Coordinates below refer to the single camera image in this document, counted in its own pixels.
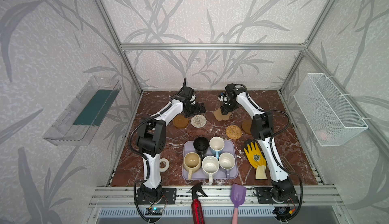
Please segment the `colourful woven round coaster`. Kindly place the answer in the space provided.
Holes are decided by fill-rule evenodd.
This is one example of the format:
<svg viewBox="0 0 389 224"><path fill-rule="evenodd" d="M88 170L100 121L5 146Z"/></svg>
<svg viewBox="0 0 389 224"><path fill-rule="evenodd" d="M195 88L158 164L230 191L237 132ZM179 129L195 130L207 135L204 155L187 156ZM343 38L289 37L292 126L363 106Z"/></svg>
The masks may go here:
<svg viewBox="0 0 389 224"><path fill-rule="evenodd" d="M207 120L204 115L196 115L191 119L191 124L195 128L202 128L206 125Z"/></svg>

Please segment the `cork flower-shaped coaster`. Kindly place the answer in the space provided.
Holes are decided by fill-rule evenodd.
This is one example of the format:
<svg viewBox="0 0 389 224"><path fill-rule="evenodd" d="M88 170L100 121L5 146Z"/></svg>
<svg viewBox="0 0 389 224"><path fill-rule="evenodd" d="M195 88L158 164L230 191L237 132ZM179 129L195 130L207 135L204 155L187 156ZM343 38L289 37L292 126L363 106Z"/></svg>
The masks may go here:
<svg viewBox="0 0 389 224"><path fill-rule="evenodd" d="M226 115L222 114L221 108L218 108L213 112L213 115L217 121L228 121L232 115L232 112L229 112Z"/></svg>

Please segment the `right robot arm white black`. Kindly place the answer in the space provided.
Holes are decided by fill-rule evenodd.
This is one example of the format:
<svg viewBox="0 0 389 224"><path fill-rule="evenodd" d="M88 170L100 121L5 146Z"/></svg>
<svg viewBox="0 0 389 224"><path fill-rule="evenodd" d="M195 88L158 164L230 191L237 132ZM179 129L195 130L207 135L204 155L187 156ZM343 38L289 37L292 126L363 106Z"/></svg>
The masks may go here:
<svg viewBox="0 0 389 224"><path fill-rule="evenodd" d="M252 119L251 136L260 145L269 168L272 184L271 197L277 203L283 203L291 197L296 196L295 187L290 175L296 173L288 171L282 164L281 158L275 145L275 136L284 132L287 126L278 132L274 132L274 113L280 113L288 117L289 115L280 110L264 110L249 95L248 90L243 84L228 84L225 92L218 96L223 102L221 112L223 115L233 112L239 106L243 107Z"/></svg>

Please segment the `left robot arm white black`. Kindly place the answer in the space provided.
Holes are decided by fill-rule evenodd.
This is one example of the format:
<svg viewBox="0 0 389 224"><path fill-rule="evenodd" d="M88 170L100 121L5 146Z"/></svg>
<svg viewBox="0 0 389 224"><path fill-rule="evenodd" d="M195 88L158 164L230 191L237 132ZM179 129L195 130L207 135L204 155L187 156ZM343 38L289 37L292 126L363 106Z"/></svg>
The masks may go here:
<svg viewBox="0 0 389 224"><path fill-rule="evenodd" d="M154 203L163 196L160 154L166 145L166 126L179 114L192 117L206 112L204 103L196 101L196 92L183 81L181 89L157 113L141 120L130 135L128 148L142 157L144 180L134 185L136 204Z"/></svg>

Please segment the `small round wooden coaster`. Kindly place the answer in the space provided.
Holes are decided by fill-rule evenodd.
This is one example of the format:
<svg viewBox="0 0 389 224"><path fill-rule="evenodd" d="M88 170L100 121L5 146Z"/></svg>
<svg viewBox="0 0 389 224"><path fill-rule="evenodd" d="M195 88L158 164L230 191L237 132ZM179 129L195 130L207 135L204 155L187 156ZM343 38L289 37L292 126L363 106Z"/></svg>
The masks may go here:
<svg viewBox="0 0 389 224"><path fill-rule="evenodd" d="M185 118L183 115L177 115L173 119L173 125L176 128L186 128L189 124L189 120Z"/></svg>

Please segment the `large round wooden coaster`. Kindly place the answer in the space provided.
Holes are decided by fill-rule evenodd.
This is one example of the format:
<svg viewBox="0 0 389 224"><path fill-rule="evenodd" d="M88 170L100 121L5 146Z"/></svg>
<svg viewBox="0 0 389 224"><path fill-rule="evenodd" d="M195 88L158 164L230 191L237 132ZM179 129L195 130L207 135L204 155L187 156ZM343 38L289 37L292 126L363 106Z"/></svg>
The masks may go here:
<svg viewBox="0 0 389 224"><path fill-rule="evenodd" d="M247 119L242 122L241 128L246 134L251 134L251 124L252 120Z"/></svg>

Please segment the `woven rattan round coaster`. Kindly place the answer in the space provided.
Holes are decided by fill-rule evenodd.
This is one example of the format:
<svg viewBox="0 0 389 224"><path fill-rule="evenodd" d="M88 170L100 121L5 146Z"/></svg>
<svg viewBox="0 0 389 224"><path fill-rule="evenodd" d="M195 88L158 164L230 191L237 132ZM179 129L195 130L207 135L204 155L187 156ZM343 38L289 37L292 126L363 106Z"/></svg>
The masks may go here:
<svg viewBox="0 0 389 224"><path fill-rule="evenodd" d="M242 137L242 130L237 125L230 125L226 128L225 133L229 139L238 140Z"/></svg>

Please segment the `black mug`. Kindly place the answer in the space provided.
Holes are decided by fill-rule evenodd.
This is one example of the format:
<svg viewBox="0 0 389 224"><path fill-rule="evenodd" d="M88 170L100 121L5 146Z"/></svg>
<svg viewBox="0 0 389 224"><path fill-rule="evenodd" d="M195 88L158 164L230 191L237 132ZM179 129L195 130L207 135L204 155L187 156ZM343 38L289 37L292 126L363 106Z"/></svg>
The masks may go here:
<svg viewBox="0 0 389 224"><path fill-rule="evenodd" d="M203 160L209 148L209 141L205 137L198 137L194 140L193 147L195 152L200 156L201 160Z"/></svg>

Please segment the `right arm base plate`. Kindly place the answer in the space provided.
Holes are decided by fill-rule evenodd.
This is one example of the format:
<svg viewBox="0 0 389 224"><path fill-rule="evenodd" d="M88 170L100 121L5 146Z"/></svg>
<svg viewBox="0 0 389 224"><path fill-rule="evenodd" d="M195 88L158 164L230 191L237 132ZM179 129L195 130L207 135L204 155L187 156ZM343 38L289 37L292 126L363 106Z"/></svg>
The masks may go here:
<svg viewBox="0 0 389 224"><path fill-rule="evenodd" d="M254 187L253 194L257 197L259 204L288 204L299 203L299 198L295 190L281 196L277 190L271 187Z"/></svg>

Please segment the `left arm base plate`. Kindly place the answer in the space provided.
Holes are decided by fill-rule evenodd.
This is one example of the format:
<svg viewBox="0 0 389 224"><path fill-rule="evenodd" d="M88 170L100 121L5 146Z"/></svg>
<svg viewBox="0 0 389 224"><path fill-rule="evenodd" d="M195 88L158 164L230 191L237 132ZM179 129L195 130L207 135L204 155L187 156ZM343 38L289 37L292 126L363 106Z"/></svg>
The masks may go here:
<svg viewBox="0 0 389 224"><path fill-rule="evenodd" d="M176 188L161 188L160 193L147 193L140 188L136 192L136 200L138 204L168 204L176 203L177 189Z"/></svg>

